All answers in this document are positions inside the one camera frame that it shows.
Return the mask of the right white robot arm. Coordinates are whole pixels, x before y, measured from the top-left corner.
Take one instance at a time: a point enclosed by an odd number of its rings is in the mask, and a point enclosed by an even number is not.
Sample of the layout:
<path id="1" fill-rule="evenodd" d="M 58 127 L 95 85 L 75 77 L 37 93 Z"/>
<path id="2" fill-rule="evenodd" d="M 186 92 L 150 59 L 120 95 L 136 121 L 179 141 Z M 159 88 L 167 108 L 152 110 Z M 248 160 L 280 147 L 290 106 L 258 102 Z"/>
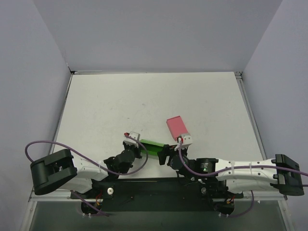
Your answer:
<path id="1" fill-rule="evenodd" d="M 241 162 L 216 158 L 189 159 L 187 149 L 164 145 L 157 153 L 159 164 L 198 182 L 211 198 L 245 191 L 277 191 L 288 196 L 304 195 L 299 164 L 284 154 L 263 161 Z"/>

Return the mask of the green paper box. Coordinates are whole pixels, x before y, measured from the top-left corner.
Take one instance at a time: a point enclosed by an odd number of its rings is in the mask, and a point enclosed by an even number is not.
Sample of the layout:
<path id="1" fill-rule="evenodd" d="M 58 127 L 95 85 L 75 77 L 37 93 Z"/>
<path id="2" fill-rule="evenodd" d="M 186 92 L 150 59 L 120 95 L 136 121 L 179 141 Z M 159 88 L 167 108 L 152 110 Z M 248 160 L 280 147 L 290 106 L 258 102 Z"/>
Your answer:
<path id="1" fill-rule="evenodd" d="M 165 144 L 155 142 L 155 141 L 150 141 L 150 140 L 145 140 L 142 139 L 140 140 L 141 144 L 146 148 L 148 151 L 148 154 L 151 156 L 158 156 L 158 153 L 163 150 L 163 147 Z"/>

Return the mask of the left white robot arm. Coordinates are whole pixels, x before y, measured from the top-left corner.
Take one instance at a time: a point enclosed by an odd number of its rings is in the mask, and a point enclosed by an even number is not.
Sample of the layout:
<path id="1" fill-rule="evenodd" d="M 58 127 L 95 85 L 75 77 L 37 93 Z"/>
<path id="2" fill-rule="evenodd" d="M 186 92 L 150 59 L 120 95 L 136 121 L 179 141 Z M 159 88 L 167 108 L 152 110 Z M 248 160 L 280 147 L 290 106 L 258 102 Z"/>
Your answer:
<path id="1" fill-rule="evenodd" d="M 141 148 L 136 142 L 124 141 L 123 146 L 120 154 L 103 161 L 105 166 L 81 156 L 74 157 L 68 148 L 32 162 L 30 169 L 35 195 L 65 189 L 83 193 L 88 198 L 95 197 L 99 186 L 94 181 L 115 180 L 126 175 L 134 160 L 141 158 Z"/>

